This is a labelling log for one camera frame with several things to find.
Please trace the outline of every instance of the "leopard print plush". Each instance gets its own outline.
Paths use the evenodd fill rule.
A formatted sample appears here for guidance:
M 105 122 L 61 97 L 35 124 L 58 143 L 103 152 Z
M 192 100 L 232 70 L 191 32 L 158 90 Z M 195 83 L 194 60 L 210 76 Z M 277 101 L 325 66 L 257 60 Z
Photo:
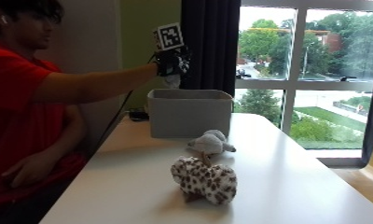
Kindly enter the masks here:
M 199 158 L 182 156 L 171 171 L 186 194 L 202 195 L 214 204 L 234 200 L 238 181 L 235 171 L 227 165 L 208 167 Z

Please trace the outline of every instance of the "wall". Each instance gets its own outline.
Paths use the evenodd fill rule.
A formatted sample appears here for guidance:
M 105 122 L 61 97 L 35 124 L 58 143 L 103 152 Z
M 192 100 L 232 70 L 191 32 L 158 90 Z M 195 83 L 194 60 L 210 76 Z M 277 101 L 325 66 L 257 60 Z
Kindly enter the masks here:
M 122 68 L 119 1 L 63 0 L 66 17 L 54 36 L 50 58 L 69 73 Z M 82 105 L 89 123 L 85 148 L 97 150 L 103 131 L 120 107 L 120 97 Z
M 180 22 L 182 0 L 122 0 L 122 64 L 124 68 L 148 62 L 156 49 L 152 30 L 159 26 Z M 143 107 L 147 93 L 166 88 L 162 78 L 138 88 L 127 107 Z

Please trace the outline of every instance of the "green wall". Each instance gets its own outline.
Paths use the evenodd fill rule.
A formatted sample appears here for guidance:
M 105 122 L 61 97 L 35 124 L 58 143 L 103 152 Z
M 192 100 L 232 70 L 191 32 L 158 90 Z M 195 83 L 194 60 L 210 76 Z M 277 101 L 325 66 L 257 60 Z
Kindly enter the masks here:
M 152 30 L 180 22 L 182 0 L 122 0 L 122 66 L 131 68 L 146 64 L 155 52 Z M 127 102 L 127 108 L 143 107 L 147 93 L 166 88 L 158 77 L 138 88 Z

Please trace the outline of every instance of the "glove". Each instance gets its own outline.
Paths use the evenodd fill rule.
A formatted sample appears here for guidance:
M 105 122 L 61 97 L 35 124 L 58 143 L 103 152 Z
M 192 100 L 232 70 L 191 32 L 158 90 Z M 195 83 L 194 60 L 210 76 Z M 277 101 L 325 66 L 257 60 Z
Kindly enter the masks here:
M 190 70 L 191 52 L 187 47 L 168 49 L 155 53 L 159 76 L 186 75 Z

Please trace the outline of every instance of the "hand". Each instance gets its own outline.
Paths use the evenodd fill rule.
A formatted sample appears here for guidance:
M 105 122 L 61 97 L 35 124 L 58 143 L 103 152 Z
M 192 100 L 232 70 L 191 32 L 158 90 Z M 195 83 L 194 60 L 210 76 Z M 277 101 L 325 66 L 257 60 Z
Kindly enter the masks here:
M 2 174 L 6 182 L 13 188 L 34 184 L 43 180 L 50 174 L 57 160 L 45 151 L 23 158 Z
M 159 76 L 186 75 L 190 70 L 191 51 L 187 47 L 168 49 L 155 53 Z

